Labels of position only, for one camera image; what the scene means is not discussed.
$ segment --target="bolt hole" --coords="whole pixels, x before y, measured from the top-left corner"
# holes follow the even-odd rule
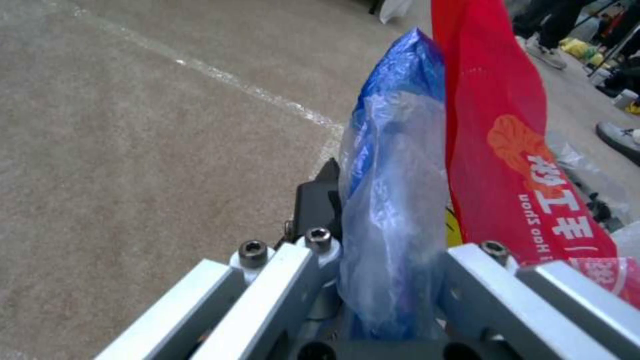
[[[495,252],[504,251],[504,247],[502,245],[500,245],[498,243],[494,243],[492,241],[486,242],[486,244],[484,246],[486,246],[489,250],[493,250]]]
[[[298,360],[336,360],[336,357],[331,346],[315,341],[300,349]]]
[[[253,254],[253,253],[256,253],[256,252],[259,252],[260,250],[262,250],[262,244],[257,242],[257,241],[251,242],[251,243],[246,244],[245,249],[246,249],[247,252]]]
[[[442,356],[445,360],[480,360],[480,356],[474,349],[462,343],[448,344],[444,348]]]
[[[316,229],[311,232],[311,237],[313,238],[324,238],[326,236],[326,231],[324,229]]]

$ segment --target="metal bar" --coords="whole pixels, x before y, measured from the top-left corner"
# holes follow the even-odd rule
[[[244,288],[241,272],[203,260],[97,359],[184,359]]]
[[[285,243],[192,359],[264,359],[296,337],[322,286],[318,259]]]
[[[516,275],[621,359],[640,356],[640,312],[562,262]]]
[[[616,47],[614,47],[607,53],[607,56],[604,57],[604,60],[602,60],[602,63],[596,66],[593,72],[589,74],[588,78],[594,77],[595,74],[598,72],[598,70],[600,70],[604,66],[604,64],[606,64],[607,61],[609,61],[609,59],[619,55],[620,51],[622,51],[622,49],[624,49],[625,46],[627,46],[627,43],[631,41],[631,38],[634,37],[634,35],[638,32],[638,30],[640,30],[640,24],[636,26],[632,31],[630,31],[629,34],[626,35],[624,40],[622,40],[622,42],[620,42]]]
[[[586,19],[584,19],[583,21],[580,21],[578,24],[576,24],[576,25],[573,27],[573,29],[575,30],[575,29],[579,28],[581,25],[583,25],[585,22],[587,22],[587,21],[589,21],[589,20],[593,19],[594,17],[600,16],[600,14],[601,14],[602,12],[604,12],[606,9],[608,9],[608,8],[610,8],[610,7],[612,7],[612,6],[614,6],[616,3],[619,3],[619,2],[620,2],[620,0],[613,0],[613,1],[611,1],[608,5],[603,6],[601,9],[599,9],[598,11],[596,11],[594,14],[589,15]]]
[[[449,249],[440,306],[462,336],[502,335],[526,359],[615,359],[476,245]]]

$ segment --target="orange logo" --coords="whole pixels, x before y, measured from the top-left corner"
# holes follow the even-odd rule
[[[502,115],[495,120],[487,141],[496,156],[524,176],[524,185],[528,190],[538,190],[548,197],[562,196],[559,187],[541,184],[534,181],[531,176],[531,163],[527,159],[528,156],[540,156],[548,163],[556,163],[554,155],[545,143],[544,136],[529,129],[514,115]]]

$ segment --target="shoe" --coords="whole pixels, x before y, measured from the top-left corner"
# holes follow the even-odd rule
[[[527,50],[527,39],[516,35],[516,42],[522,48],[522,50],[525,50],[525,51]]]
[[[527,42],[527,52],[536,58],[544,61],[552,67],[558,70],[564,70],[566,68],[566,62],[562,60],[562,56],[558,49],[547,49],[540,45],[537,38],[529,39]]]
[[[596,126],[596,134],[607,145],[640,166],[640,130],[624,130],[610,122]]]

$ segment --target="gray shoe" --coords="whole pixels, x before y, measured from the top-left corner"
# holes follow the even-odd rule
[[[596,126],[596,134],[607,145],[640,166],[640,145],[634,140],[634,129],[625,130],[610,122],[601,122]]]
[[[527,52],[558,70],[566,68],[566,62],[562,59],[558,49],[547,49],[540,45],[537,37],[530,38],[526,44]]]

